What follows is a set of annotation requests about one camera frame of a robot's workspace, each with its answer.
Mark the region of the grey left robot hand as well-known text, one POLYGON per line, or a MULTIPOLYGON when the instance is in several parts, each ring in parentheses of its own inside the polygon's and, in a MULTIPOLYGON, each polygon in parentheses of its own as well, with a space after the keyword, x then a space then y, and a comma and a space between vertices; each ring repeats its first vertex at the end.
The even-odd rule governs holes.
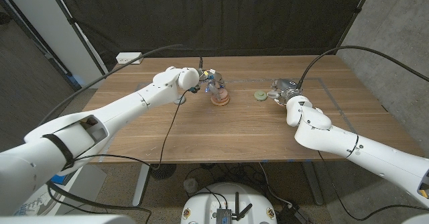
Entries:
POLYGON ((203 70, 201 68, 198 69, 197 72, 199 75, 198 83, 194 87, 191 87, 189 91, 192 93, 197 93, 200 90, 201 85, 206 83, 206 88, 208 89, 208 92, 211 92, 214 95, 215 99, 217 101, 220 101, 222 99, 220 89, 223 89, 225 87, 225 82, 223 80, 222 74, 218 73, 216 70, 213 69, 203 70))

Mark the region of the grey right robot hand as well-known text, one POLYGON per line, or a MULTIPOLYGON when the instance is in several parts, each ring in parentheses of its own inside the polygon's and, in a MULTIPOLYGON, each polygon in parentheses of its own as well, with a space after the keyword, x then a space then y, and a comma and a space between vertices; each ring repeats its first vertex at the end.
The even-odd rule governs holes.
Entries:
POLYGON ((297 88, 297 84, 286 78, 274 80, 271 88, 272 90, 267 93, 267 96, 279 105, 286 105, 292 97, 302 94, 302 91, 297 88))

